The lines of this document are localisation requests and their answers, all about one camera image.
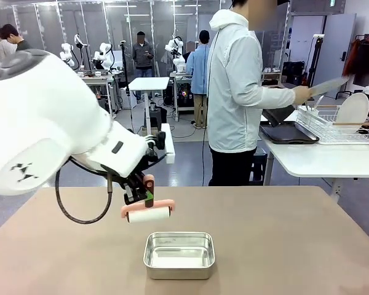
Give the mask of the low shoe shelf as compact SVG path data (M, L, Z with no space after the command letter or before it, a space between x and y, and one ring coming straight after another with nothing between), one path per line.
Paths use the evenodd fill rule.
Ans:
M281 85L282 73L279 68L264 68L261 75L261 85L278 86Z

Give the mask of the white side table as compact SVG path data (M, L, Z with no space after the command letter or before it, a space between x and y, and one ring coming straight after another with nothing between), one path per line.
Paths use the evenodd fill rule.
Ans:
M297 178L330 178L330 197L338 201L346 178L369 178L369 145L274 144L260 133L269 149L264 185L271 182L277 160L284 170Z

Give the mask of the man in dark jacket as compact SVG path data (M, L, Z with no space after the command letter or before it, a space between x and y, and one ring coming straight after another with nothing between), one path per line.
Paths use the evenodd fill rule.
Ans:
M132 59L136 77L153 76L153 47L145 39L143 31L137 32L137 42L132 47Z

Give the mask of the grey robot work table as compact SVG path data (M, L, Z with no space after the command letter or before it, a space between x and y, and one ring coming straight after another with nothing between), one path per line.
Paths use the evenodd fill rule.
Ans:
M117 74L87 76L79 73L79 76L93 91L98 104L115 119L122 109L122 97L118 87L119 78Z
M188 74L177 74L176 72L170 73L170 78L173 82L173 108L174 108L174 119L176 122L179 121L180 111L190 111L190 107L178 107L178 86L180 84L190 84L191 75Z

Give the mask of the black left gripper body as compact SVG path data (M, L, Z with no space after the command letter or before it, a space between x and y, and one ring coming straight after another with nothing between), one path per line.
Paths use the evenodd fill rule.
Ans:
M119 184L127 194L144 194L146 192L144 176L142 171L133 171L127 177L120 177Z

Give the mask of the person's right hand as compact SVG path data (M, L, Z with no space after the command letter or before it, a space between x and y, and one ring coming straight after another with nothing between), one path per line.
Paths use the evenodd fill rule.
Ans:
M295 93L294 104L296 105L304 104L312 96L312 90L307 86L297 86L293 88L293 91Z

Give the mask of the person in white jacket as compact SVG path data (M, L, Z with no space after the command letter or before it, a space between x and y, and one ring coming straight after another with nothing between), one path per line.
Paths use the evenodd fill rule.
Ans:
M228 9L211 19L207 130L210 147L236 153L256 148L261 113L262 49L245 17Z

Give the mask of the person's right forearm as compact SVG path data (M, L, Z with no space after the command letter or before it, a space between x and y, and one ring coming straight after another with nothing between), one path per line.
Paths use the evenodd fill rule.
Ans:
M285 108L295 101L295 92L289 88L262 87L262 100L260 106L263 109Z

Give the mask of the person in blue shirt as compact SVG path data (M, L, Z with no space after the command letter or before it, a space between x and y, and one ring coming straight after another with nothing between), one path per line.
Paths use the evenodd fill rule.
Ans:
M199 45L189 54L186 72L191 75L191 93L194 100L194 128L207 126L207 60L210 47L210 34L207 30L199 33Z

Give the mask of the pink handled lint roller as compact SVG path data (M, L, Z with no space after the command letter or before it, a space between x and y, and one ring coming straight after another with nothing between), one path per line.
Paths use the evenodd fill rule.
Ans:
M145 175L143 181L154 181L155 184L153 175ZM138 202L131 205L124 205L121 208L121 218L130 224L169 218L175 210L175 201L172 199L154 199L153 206L145 206L143 201L144 195L138 194L138 198Z

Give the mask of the black clothes rack with clothes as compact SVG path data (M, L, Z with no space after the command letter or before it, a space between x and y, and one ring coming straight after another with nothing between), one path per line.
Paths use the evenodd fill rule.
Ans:
M352 85L365 90L369 87L369 34L357 34L351 42L348 53L344 54L343 76Z

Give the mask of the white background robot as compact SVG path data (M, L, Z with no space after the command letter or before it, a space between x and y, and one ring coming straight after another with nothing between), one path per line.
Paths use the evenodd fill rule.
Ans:
M183 40L180 36L169 40L169 43L165 46L165 50L172 55L175 66L186 64L183 57Z
M114 65L113 47L109 43L102 42L99 51L95 51L93 57L95 69L112 71Z
M85 70L85 54L88 44L83 42L79 33L74 35L74 44L63 43L61 45L60 58L73 70ZM79 50L79 57L74 52L74 48Z

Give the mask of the person's black trousers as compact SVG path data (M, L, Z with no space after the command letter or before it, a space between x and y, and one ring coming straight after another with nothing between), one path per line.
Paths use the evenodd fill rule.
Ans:
M212 154L212 178L209 186L248 186L256 149L245 152Z

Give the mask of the white standing desk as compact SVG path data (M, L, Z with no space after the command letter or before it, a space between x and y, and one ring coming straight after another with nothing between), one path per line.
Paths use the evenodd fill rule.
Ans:
M152 134L151 123L150 123L150 113L149 113L148 93L151 92L152 97L154 97L155 91L165 90L167 88L169 80L170 80L169 77L138 77L129 84L129 90L141 91L144 94L145 119L146 119L146 129L147 129L148 135Z

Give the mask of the dark blue plastic stool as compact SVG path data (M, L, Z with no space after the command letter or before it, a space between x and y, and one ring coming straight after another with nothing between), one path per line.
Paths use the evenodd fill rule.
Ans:
M267 152L263 148L257 147L251 167L250 186L262 186L264 184L267 159Z

